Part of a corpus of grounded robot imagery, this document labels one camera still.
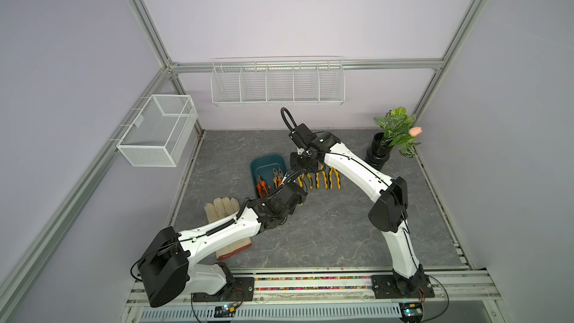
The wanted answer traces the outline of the large yellow combination pliers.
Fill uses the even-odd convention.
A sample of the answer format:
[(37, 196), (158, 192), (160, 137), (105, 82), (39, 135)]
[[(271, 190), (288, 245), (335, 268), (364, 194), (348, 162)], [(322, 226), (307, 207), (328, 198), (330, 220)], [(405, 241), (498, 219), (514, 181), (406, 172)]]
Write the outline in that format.
[(318, 167), (317, 172), (315, 173), (315, 187), (316, 188), (329, 188), (329, 180), (327, 178), (327, 172), (325, 170), (324, 165), (320, 165)]

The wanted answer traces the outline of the yellow black combination pliers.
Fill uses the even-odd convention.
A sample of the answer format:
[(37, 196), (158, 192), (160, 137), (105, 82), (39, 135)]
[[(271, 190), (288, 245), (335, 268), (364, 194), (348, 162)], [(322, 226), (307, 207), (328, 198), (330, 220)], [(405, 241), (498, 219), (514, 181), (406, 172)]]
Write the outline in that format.
[(330, 167), (329, 169), (328, 182), (330, 189), (336, 188), (340, 190), (342, 188), (339, 172), (334, 167)]

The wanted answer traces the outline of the yellow needle nose pliers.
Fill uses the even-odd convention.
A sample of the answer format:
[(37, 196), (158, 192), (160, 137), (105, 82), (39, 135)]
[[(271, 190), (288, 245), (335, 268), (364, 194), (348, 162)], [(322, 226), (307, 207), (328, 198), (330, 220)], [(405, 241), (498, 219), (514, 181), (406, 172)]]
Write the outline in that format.
[(297, 178), (297, 183), (301, 188), (304, 188), (305, 191), (313, 189), (312, 179), (311, 179), (310, 175), (307, 173), (302, 173)]

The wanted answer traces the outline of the teal plastic storage box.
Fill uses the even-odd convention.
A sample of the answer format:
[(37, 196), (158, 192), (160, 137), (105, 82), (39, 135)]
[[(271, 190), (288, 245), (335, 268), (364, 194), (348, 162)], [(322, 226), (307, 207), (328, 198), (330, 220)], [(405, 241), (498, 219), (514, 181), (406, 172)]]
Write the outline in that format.
[(257, 191), (257, 179), (256, 179), (256, 174), (258, 173), (263, 179), (264, 181), (266, 181), (267, 185), (268, 185), (268, 192), (269, 194), (272, 193), (273, 190), (275, 190), (276, 188), (274, 187), (274, 182), (273, 182), (273, 172), (272, 172), (272, 168), (279, 166), (281, 167), (281, 170), (284, 173), (287, 172), (287, 167), (286, 167), (286, 163), (283, 159), (283, 157), (281, 155), (278, 154), (271, 154), (271, 155), (267, 155), (267, 156), (261, 156), (257, 159), (254, 159), (251, 162), (251, 176), (252, 176), (252, 180), (253, 180), (253, 184), (255, 187), (255, 193), (257, 198), (261, 198), (258, 195), (258, 191)]

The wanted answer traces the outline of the orange needle nose pliers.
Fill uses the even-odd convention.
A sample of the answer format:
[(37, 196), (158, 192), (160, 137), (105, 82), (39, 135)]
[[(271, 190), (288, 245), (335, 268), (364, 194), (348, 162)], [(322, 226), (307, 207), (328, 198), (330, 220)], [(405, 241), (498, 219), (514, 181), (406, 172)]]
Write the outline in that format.
[(261, 198), (267, 197), (269, 195), (268, 192), (269, 188), (266, 181), (264, 181), (264, 179), (258, 173), (256, 174), (256, 179), (257, 179), (257, 191), (259, 197)]

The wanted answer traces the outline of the yellow orange black pliers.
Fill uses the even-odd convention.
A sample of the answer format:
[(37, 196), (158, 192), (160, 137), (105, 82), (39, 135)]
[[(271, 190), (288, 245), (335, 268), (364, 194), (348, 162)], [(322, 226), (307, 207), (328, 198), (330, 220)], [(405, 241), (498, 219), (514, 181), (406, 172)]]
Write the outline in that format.
[(279, 166), (273, 167), (272, 172), (274, 175), (274, 178), (273, 178), (274, 187), (279, 188), (283, 183), (284, 173), (281, 170), (281, 167), (279, 167)]

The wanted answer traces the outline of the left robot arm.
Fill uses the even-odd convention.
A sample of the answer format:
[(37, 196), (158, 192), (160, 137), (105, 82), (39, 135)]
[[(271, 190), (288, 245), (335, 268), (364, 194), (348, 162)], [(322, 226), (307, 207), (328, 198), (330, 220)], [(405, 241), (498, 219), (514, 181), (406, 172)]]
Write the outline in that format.
[(238, 212), (211, 224), (180, 232), (172, 226), (160, 230), (135, 263), (149, 305), (161, 307), (188, 293), (230, 295), (235, 283), (230, 269), (200, 261), (239, 240), (279, 227), (306, 196), (304, 188), (288, 182), (267, 197), (245, 199)]

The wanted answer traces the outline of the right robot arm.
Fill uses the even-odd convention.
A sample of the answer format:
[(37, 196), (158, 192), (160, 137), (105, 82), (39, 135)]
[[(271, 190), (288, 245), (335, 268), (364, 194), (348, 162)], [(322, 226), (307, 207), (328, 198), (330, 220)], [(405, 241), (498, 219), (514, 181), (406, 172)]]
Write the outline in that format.
[(387, 243), (393, 262), (393, 277), (403, 295), (425, 286), (424, 269), (415, 255), (407, 225), (407, 183), (368, 165), (330, 132), (313, 133), (305, 124), (289, 127), (297, 147), (295, 161), (307, 171), (326, 164), (350, 179), (373, 202), (369, 221)]

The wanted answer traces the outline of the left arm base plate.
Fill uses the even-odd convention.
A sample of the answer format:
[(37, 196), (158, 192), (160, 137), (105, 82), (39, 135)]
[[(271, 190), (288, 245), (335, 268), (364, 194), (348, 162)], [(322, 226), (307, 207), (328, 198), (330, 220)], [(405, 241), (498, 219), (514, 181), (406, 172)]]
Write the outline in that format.
[(254, 299), (255, 280), (253, 278), (234, 278), (217, 293), (210, 295), (204, 292), (194, 293), (193, 302), (228, 302), (252, 301)]

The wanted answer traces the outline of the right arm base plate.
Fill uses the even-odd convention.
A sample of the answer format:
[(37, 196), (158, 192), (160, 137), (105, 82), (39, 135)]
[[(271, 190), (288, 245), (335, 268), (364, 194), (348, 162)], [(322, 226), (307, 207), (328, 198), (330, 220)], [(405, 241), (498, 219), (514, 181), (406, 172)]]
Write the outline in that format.
[(376, 299), (416, 299), (434, 298), (429, 276), (413, 276), (405, 279), (394, 275), (372, 275), (372, 291)]

